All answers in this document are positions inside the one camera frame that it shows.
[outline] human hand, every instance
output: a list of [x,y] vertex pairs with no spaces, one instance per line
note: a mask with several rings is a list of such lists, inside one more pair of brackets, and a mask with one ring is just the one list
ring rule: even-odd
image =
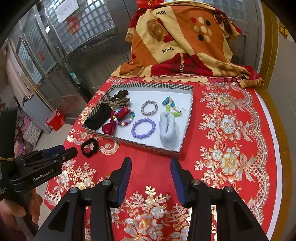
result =
[[[31,190],[31,194],[31,202],[29,204],[28,211],[32,216],[32,222],[38,223],[40,216],[40,206],[43,203],[43,199],[36,193],[36,188]],[[0,214],[7,226],[13,228],[16,231],[21,231],[14,216],[24,217],[26,215],[26,211],[23,207],[14,201],[8,201],[4,199],[0,201]]]

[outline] red tablecloth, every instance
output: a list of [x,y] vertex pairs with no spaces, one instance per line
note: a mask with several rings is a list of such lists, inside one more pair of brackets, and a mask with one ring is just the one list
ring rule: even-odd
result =
[[[179,204],[170,158],[100,138],[100,152],[93,157],[86,158],[80,150],[80,145],[91,137],[81,125],[104,92],[112,84],[138,81],[110,77],[94,95],[64,142],[65,148],[76,147],[78,155],[49,182],[45,203],[53,209],[70,187],[95,186],[129,156],[132,173],[126,200],[119,209],[111,209],[115,240],[186,240],[191,209]],[[179,158],[182,167],[209,186],[233,186],[267,232],[276,199],[277,166],[271,131],[254,89],[243,89],[235,82],[187,84],[194,85],[194,98]],[[216,211],[214,206],[212,209],[215,240]],[[90,208],[86,219],[89,240]]]

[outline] colorful bead bracelet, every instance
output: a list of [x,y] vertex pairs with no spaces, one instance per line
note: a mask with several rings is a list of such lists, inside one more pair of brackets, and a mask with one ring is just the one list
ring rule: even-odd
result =
[[166,97],[166,99],[163,101],[163,105],[165,105],[165,110],[166,111],[170,111],[171,107],[173,108],[173,110],[175,112],[171,112],[175,117],[181,116],[182,112],[180,111],[180,109],[178,107],[176,107],[175,102],[173,101],[173,99],[168,96]]
[[117,115],[118,112],[120,112],[120,110],[121,110],[121,109],[116,110],[115,113],[114,113],[114,116],[113,116],[112,118],[114,119],[115,123],[116,123],[117,125],[119,125],[119,126],[127,126],[127,125],[129,125],[129,124],[133,121],[133,119],[134,119],[134,117],[135,117],[135,113],[134,113],[132,110],[129,109],[128,111],[129,111],[130,114],[131,114],[130,119],[129,119],[128,121],[126,121],[126,122],[120,122],[120,121],[117,120],[117,118],[116,118],[116,115]]
[[[139,125],[139,124],[141,124],[141,123],[143,123],[143,122],[149,122],[149,123],[151,123],[151,124],[152,124],[152,128],[151,128],[151,130],[148,131],[148,133],[146,133],[146,134],[143,134],[143,135],[137,135],[137,134],[135,133],[135,129],[136,129],[137,125]],[[140,120],[136,121],[135,124],[133,124],[133,127],[131,128],[131,133],[132,133],[132,135],[133,135],[134,138],[143,139],[143,138],[146,138],[146,137],[151,136],[152,133],[154,133],[154,131],[155,131],[155,127],[156,127],[156,124],[155,124],[155,122],[154,122],[153,120],[151,120],[151,119],[149,119],[149,118],[140,119]]]

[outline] striped tray border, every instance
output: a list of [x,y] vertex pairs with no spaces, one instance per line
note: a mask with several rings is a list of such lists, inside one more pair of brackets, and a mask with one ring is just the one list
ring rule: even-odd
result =
[[[165,89],[177,89],[177,90],[192,91],[191,103],[190,103],[190,113],[189,113],[188,123],[187,123],[185,134],[184,134],[184,137],[185,137],[186,132],[187,132],[187,128],[188,128],[188,125],[189,125],[189,122],[190,122],[191,111],[192,111],[192,103],[193,103],[193,86],[192,85],[168,84],[168,83],[130,83],[130,84],[112,85],[110,87],[110,89],[102,97],[102,100],[104,100],[106,98],[107,94],[110,94],[114,89],[117,89],[117,88],[165,88]],[[99,103],[96,104],[96,106],[93,108],[92,112],[89,114],[89,116],[87,118],[90,118],[92,115],[94,115],[98,111],[99,107],[100,107],[100,104]],[[167,150],[167,149],[158,148],[158,147],[155,147],[155,146],[149,146],[149,145],[141,144],[141,143],[138,143],[138,142],[122,139],[122,138],[119,138],[119,137],[114,137],[114,136],[111,136],[111,135],[108,135],[108,134],[98,133],[98,132],[96,132],[94,130],[91,130],[88,127],[86,127],[85,123],[82,125],[82,127],[88,133],[96,135],[97,137],[102,137],[102,138],[105,138],[105,139],[111,139],[111,140],[114,140],[114,141],[118,141],[120,143],[129,145],[129,146],[133,146],[135,148],[141,148],[141,149],[144,149],[144,150],[149,151],[149,152],[155,152],[157,154],[170,156],[170,157],[180,155],[180,152],[178,152],[178,151]],[[183,142],[184,142],[184,138],[182,140],[180,150],[182,149]]]

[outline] black hair tie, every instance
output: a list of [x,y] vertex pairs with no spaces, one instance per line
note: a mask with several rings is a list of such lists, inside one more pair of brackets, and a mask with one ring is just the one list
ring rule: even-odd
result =
[[[85,148],[85,146],[87,146],[91,143],[94,145],[94,148],[92,150],[90,150],[90,152],[86,153],[84,151],[84,148]],[[93,154],[95,154],[99,151],[98,141],[96,139],[94,139],[93,137],[89,138],[86,142],[83,142],[81,144],[81,151],[82,151],[82,154],[85,155],[86,157],[91,157]]]

